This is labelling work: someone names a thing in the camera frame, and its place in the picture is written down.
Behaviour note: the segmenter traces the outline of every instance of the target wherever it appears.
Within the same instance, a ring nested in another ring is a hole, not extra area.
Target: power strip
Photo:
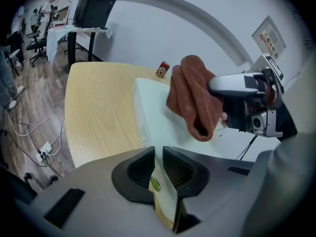
[[[38,162],[40,163],[40,164],[46,164],[46,161],[44,161],[41,157],[41,154],[36,154],[36,159],[38,160]]]
[[[45,152],[46,153],[46,158],[48,158],[48,155],[47,154],[49,154],[51,151],[52,151],[52,148],[51,148],[51,145],[48,143],[48,142],[46,142],[45,144],[44,144],[44,146],[40,149],[40,151],[43,153],[43,152]],[[41,156],[42,154],[36,154],[36,158],[37,158],[37,160],[38,160],[38,162],[40,163],[40,164],[46,164],[46,161],[44,161],[40,156]]]

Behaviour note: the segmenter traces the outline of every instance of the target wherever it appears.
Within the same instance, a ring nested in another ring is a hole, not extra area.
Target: wall sign
[[[273,55],[273,53],[275,52],[276,48],[275,46],[273,45],[269,35],[267,34],[267,32],[265,30],[263,30],[262,34],[260,35],[261,39],[263,40],[263,42],[266,44],[268,50],[269,50],[269,53],[271,55]]]

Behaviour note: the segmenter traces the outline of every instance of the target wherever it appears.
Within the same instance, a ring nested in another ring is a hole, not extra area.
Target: black cable
[[[258,137],[258,135],[255,135],[252,140],[249,142],[249,146],[246,149],[245,153],[243,153],[242,157],[239,160],[242,160],[242,158],[245,156],[245,154],[247,153],[247,151],[249,150],[250,146],[252,145],[252,143],[255,141],[255,139]]]
[[[38,167],[47,167],[47,166],[48,166],[48,167],[50,167],[57,175],[59,175],[61,178],[63,178],[63,176],[62,176],[61,174],[59,174],[59,173],[56,171],[56,169],[54,169],[54,168],[48,163],[48,159],[47,159],[46,157],[41,157],[42,160],[46,163],[46,165],[39,165],[39,164],[37,164],[37,163],[32,159],[32,157],[31,157],[28,153],[26,153],[22,148],[20,148],[20,146],[17,144],[17,142],[13,139],[13,136],[12,136],[11,132],[6,131],[6,130],[4,130],[4,131],[7,132],[8,134],[10,134],[10,137],[11,137],[12,141],[14,142],[15,146],[16,146],[18,149],[20,149],[23,153],[25,153],[25,154],[30,158],[30,160],[31,160],[36,166],[38,166]]]
[[[28,124],[15,121],[15,120],[12,118],[12,116],[11,116],[11,112],[9,112],[9,116],[10,116],[11,120],[12,120],[14,123],[22,124],[22,125],[26,125],[26,126],[27,126],[28,131],[29,131],[29,136],[30,136],[30,138],[31,138],[31,140],[32,140],[32,143],[33,143],[34,146],[36,147],[37,152],[40,153],[40,150],[39,150],[39,148],[37,147],[37,145],[35,144],[35,142],[34,142],[34,140],[33,140],[33,137],[32,137],[32,135],[31,135],[30,126],[29,126]]]
[[[48,165],[48,167],[50,167],[51,170],[53,170],[57,175],[59,175],[61,178],[63,178],[63,176],[62,176],[61,174],[59,174],[59,173],[57,172],[57,170],[54,169],[54,168],[48,163],[48,158],[47,158],[47,157],[42,157],[42,159],[43,159],[44,162],[45,162],[44,159],[46,159],[46,164]]]
[[[20,146],[17,144],[17,142],[13,139],[13,136],[12,136],[11,132],[9,132],[9,131],[6,131],[6,132],[7,132],[8,134],[10,134],[11,139],[12,139],[12,141],[14,142],[15,146],[16,146],[18,149],[20,149],[23,153],[25,153],[25,154],[30,158],[30,160],[31,160],[36,166],[38,166],[38,167],[47,167],[48,163],[46,163],[46,165],[39,165],[39,164],[37,164],[37,163],[32,159],[32,157],[31,157],[28,153],[26,153],[22,148],[20,148]]]
[[[235,160],[238,160],[238,158],[241,157],[241,155],[248,149],[248,147],[249,147],[249,143],[248,143],[247,147],[244,150],[242,150],[242,152],[236,157]]]
[[[301,74],[301,72],[298,73],[296,76],[292,77],[290,80],[288,80],[287,83],[283,86],[283,88],[285,88],[285,87],[287,86],[287,84],[288,84],[292,79],[298,77],[300,74]]]

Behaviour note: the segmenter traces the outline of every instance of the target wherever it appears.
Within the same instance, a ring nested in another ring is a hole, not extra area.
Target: desk
[[[65,126],[74,164],[140,148],[132,89],[136,78],[169,85],[154,69],[107,62],[72,65],[66,89]]]
[[[57,53],[58,41],[68,34],[68,64],[65,66],[64,71],[69,73],[70,67],[76,62],[76,36],[78,32],[91,33],[88,61],[92,60],[93,43],[96,33],[105,33],[108,38],[111,37],[111,30],[101,30],[95,28],[78,28],[74,26],[66,26],[64,28],[49,29],[47,35],[47,55],[48,60],[53,65],[54,57]]]
[[[61,25],[66,25],[66,24],[67,24],[67,20],[55,20],[50,23],[50,27],[54,28],[55,26],[61,26]]]
[[[69,73],[71,66],[76,62],[76,37],[77,33],[85,32],[91,33],[90,36],[90,43],[89,43],[89,50],[88,50],[88,61],[92,61],[92,51],[93,51],[93,44],[94,38],[96,33],[105,33],[107,30],[101,29],[76,29],[68,33],[68,65],[65,66],[64,71]]]

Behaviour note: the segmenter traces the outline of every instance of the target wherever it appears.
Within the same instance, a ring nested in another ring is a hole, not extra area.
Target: white sneaker
[[[13,99],[16,99],[18,97],[18,95],[20,95],[22,93],[22,91],[24,90],[24,86],[20,86],[20,87],[17,87],[17,91],[16,91],[16,96],[13,97]]]
[[[18,103],[18,101],[16,100],[12,100],[9,104],[9,108],[7,109],[7,111],[11,111],[12,109],[14,109],[16,107],[16,104]]]

